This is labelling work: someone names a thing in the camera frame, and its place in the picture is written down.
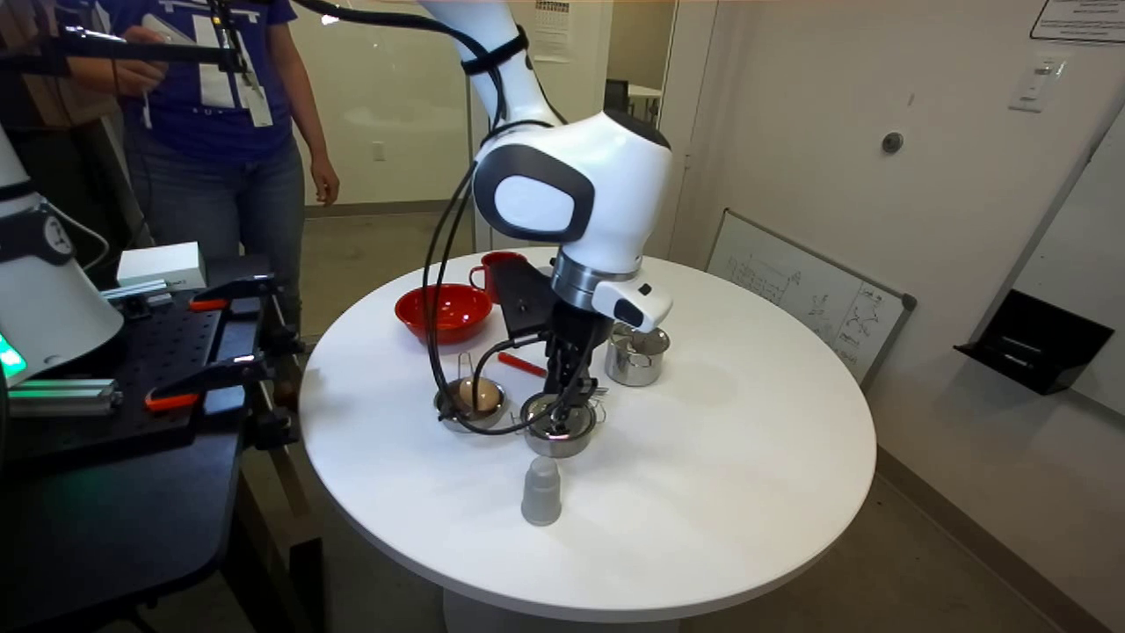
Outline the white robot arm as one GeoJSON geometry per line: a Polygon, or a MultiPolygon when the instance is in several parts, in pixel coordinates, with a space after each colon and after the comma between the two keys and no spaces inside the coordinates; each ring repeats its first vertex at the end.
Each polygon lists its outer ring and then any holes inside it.
{"type": "Polygon", "coordinates": [[[652,336],[671,313],[671,299],[641,277],[671,168],[665,133],[621,113],[568,122],[541,91],[529,37],[505,0],[420,0],[423,13],[299,5],[340,20],[425,27],[459,41],[490,133],[453,205],[476,200],[509,241],[558,246],[545,329],[550,377],[524,405],[519,428],[591,414],[591,352],[616,323],[652,336]]]}

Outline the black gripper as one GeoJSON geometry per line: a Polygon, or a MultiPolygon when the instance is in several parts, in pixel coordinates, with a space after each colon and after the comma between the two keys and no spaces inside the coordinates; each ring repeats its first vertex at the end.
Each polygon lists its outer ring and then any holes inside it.
{"type": "MultiPolygon", "coordinates": [[[[568,405],[568,386],[589,372],[591,352],[610,338],[611,321],[602,313],[576,309],[570,304],[557,304],[550,317],[550,338],[545,338],[545,357],[550,357],[550,379],[545,389],[552,393],[550,400],[550,418],[564,414],[568,405]]],[[[584,426],[584,393],[576,389],[570,396],[570,428],[584,426]]]]}

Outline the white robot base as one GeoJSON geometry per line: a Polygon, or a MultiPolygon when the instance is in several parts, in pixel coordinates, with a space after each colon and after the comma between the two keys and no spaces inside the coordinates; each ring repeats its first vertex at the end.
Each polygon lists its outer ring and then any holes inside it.
{"type": "Polygon", "coordinates": [[[60,210],[34,190],[0,132],[0,366],[26,382],[67,366],[123,329],[74,259],[60,210]]]}

